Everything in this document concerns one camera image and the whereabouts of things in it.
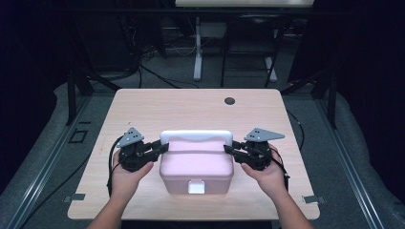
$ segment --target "table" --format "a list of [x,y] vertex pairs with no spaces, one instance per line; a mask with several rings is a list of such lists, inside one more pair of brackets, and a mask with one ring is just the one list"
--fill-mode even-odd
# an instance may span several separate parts
[[[176,7],[180,8],[311,8],[314,0],[176,0]],[[201,49],[201,22],[196,18],[196,62],[194,64],[194,80],[202,79],[203,52]],[[271,58],[265,58],[266,67],[271,66]],[[271,82],[277,82],[273,70]]]
[[[227,97],[235,99],[225,104]],[[108,201],[108,156],[114,141],[130,127],[145,136],[145,142],[159,139],[165,130],[228,130],[234,140],[244,141],[253,128],[284,134],[271,141],[278,149],[291,176],[289,192],[308,219],[319,217],[316,204],[306,204],[302,196],[312,196],[307,171],[280,93],[250,89],[122,89],[117,91],[100,130],[96,145],[79,182],[71,219],[93,219]],[[234,163],[234,177],[223,195],[172,195],[166,191],[159,173],[160,159],[140,182],[123,219],[148,220],[261,220],[277,219],[276,209]]]

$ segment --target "gray carpet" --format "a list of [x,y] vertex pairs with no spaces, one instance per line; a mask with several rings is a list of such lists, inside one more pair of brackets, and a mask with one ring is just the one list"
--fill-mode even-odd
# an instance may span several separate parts
[[[202,81],[195,82],[193,78],[194,54],[183,56],[176,52],[170,52],[167,59],[156,54],[149,61],[143,61],[148,69],[170,79],[185,81],[189,84],[173,82],[183,88],[219,88],[221,75],[221,58],[218,56],[218,42],[212,40],[203,50]],[[287,78],[298,42],[293,39],[285,39],[285,45],[281,50],[276,63],[276,72],[279,78],[277,83],[270,88],[283,90],[288,87]],[[137,88],[139,74],[115,81],[123,88]],[[227,78],[226,88],[263,88],[265,79],[255,78]],[[37,191],[34,197],[35,205],[28,206],[27,211],[22,211],[21,205],[32,181],[40,173],[42,166],[52,154],[58,139],[67,131],[65,122],[68,114],[67,87],[62,85],[55,90],[58,96],[58,104],[53,116],[38,138],[35,146],[30,151],[19,171],[14,176],[6,191],[0,197],[0,228],[7,228],[10,222],[22,222],[30,210],[37,206],[48,194],[50,194],[66,177],[68,177],[86,156],[92,151],[98,132],[102,126],[105,115],[108,112],[114,97],[109,89],[93,82],[96,89],[94,96],[90,98],[77,95],[78,100],[85,104],[85,108],[78,117],[75,125],[70,130],[86,132],[82,143],[62,144],[60,156],[55,160],[57,163],[52,173],[46,178],[44,187]],[[167,84],[157,79],[150,73],[142,72],[142,88],[170,88]],[[287,109],[300,121],[305,134],[302,157],[306,164],[309,179],[315,195],[322,196],[327,203],[319,205],[321,215],[313,220],[315,228],[372,228],[365,217],[358,198],[348,180],[348,175],[343,169],[339,157],[339,149],[330,134],[328,124],[323,121],[323,111],[319,108],[322,101],[314,101],[308,96],[311,85],[306,86],[297,94],[284,96]],[[296,134],[298,143],[303,139],[297,121],[291,116],[291,126]],[[393,197],[384,187],[377,173],[369,164],[367,146],[363,135],[353,118],[350,107],[341,96],[337,98],[336,107],[337,133],[340,135],[354,167],[370,195],[370,200],[375,211],[380,217],[385,228],[405,228],[405,211],[403,205]],[[62,201],[64,197],[75,192],[75,188],[81,178],[84,166],[73,175],[69,181],[60,187],[38,211],[29,219],[24,228],[84,228],[88,225],[87,220],[71,220],[67,217],[69,203]]]

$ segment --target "human hand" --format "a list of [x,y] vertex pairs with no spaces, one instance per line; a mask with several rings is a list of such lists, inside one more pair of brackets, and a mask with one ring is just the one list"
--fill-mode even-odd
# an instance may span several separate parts
[[[271,156],[281,163],[281,158],[278,156],[277,148],[268,144],[271,149]],[[248,176],[257,180],[260,188],[271,198],[275,199],[279,195],[287,193],[286,186],[284,184],[284,174],[282,169],[272,161],[270,165],[263,171],[253,170],[250,166],[243,163],[242,169]]]
[[119,150],[114,153],[113,157],[113,168],[115,169],[112,180],[113,192],[110,199],[126,205],[138,189],[140,180],[151,171],[154,163],[149,161],[138,171],[131,173],[124,170],[120,164],[118,165],[118,159]]

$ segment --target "gray bracket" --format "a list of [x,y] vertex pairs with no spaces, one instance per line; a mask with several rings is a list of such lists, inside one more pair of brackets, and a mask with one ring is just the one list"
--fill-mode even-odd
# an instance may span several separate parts
[[86,196],[85,194],[73,194],[70,197],[69,196],[64,197],[62,201],[72,202],[72,200],[83,200],[85,196]]
[[303,201],[305,203],[316,203],[316,204],[322,204],[327,202],[327,200],[324,197],[317,197],[317,196],[303,197]]
[[273,139],[280,139],[280,138],[284,138],[284,137],[285,136],[282,134],[263,130],[260,128],[255,128],[255,129],[253,129],[253,131],[251,131],[249,134],[247,134],[247,136],[245,137],[245,140],[262,142],[262,141],[268,141],[268,140],[273,140]]
[[142,141],[145,137],[140,134],[134,127],[131,127],[117,143],[117,148],[121,148],[133,143]]

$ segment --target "black cable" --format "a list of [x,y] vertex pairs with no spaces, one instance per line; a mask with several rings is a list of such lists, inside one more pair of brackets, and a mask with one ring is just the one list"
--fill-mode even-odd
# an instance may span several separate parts
[[142,87],[142,70],[139,68],[139,84],[138,88],[140,89]]
[[287,170],[286,170],[286,168],[284,167],[283,159],[281,158],[281,155],[278,153],[277,150],[275,150],[275,149],[273,149],[273,148],[270,148],[270,150],[271,150],[271,151],[274,151],[274,152],[277,154],[277,156],[280,158],[280,162],[279,162],[279,161],[277,161],[276,159],[274,159],[273,156],[271,156],[271,160],[274,161],[274,163],[276,163],[276,164],[280,167],[280,169],[283,171],[283,174],[284,174],[284,175],[283,175],[283,177],[284,177],[284,185],[286,186],[286,189],[287,189],[287,191],[288,191],[288,179],[289,179],[289,174],[287,173]]
[[172,40],[167,40],[167,41],[165,41],[165,43],[166,43],[166,45],[173,45],[180,41],[182,41],[182,42],[187,41],[188,39],[190,39],[190,37],[182,35],[182,36],[176,37]]
[[288,109],[286,109],[286,110],[287,110],[287,113],[288,113],[289,115],[291,115],[291,116],[295,119],[295,121],[298,123],[298,126],[300,127],[302,139],[301,139],[301,143],[300,143],[299,149],[300,149],[300,151],[301,151],[302,148],[303,148],[303,145],[304,145],[304,140],[305,140],[304,128],[303,128],[303,126],[301,125],[301,122],[298,120],[298,118],[297,118],[292,112],[290,112]]
[[151,60],[153,57],[155,57],[155,50],[156,49],[153,49],[150,51],[143,51],[142,59],[147,60],[147,61]]
[[86,158],[81,162],[81,164],[65,179],[63,180],[53,191],[51,191],[50,194],[48,194],[27,216],[27,218],[24,220],[23,224],[19,227],[20,229],[24,228],[24,226],[27,224],[27,222],[32,218],[32,216],[36,213],[36,211],[39,210],[39,208],[42,207],[42,205],[54,194],[56,193],[66,182],[71,179],[75,173],[86,163],[86,161],[89,159],[91,154],[88,154]]
[[161,81],[163,81],[163,82],[165,82],[166,84],[172,86],[173,88],[181,89],[181,87],[176,86],[176,85],[172,84],[172,83],[169,82],[169,81],[173,81],[173,82],[177,82],[177,83],[183,83],[183,84],[190,84],[190,85],[193,85],[194,87],[196,87],[197,89],[199,89],[199,86],[196,85],[196,84],[188,83],[188,82],[183,82],[183,81],[179,81],[179,80],[175,80],[175,79],[168,79],[168,78],[162,77],[162,76],[160,76],[159,74],[154,73],[153,71],[147,69],[147,68],[144,67],[142,64],[139,64],[139,66],[140,66],[141,68],[143,68],[144,70],[146,70],[147,72],[151,73],[152,75],[156,76],[156,77],[157,77],[158,79],[160,79]]
[[134,73],[137,72],[138,70],[138,66],[136,66],[135,68],[128,70],[127,72],[120,74],[120,75],[115,75],[115,76],[103,76],[103,78],[109,80],[109,81],[115,81],[115,80],[119,80],[119,79],[123,79],[123,78],[127,78],[131,75],[133,75]]
[[122,139],[123,135],[117,138],[117,140],[114,142],[113,146],[111,147],[110,154],[108,156],[108,181],[107,181],[107,188],[108,188],[108,194],[111,196],[112,189],[113,189],[113,171],[116,169],[116,167],[119,165],[117,164],[114,169],[113,169],[113,153],[114,149],[116,148],[118,142]]

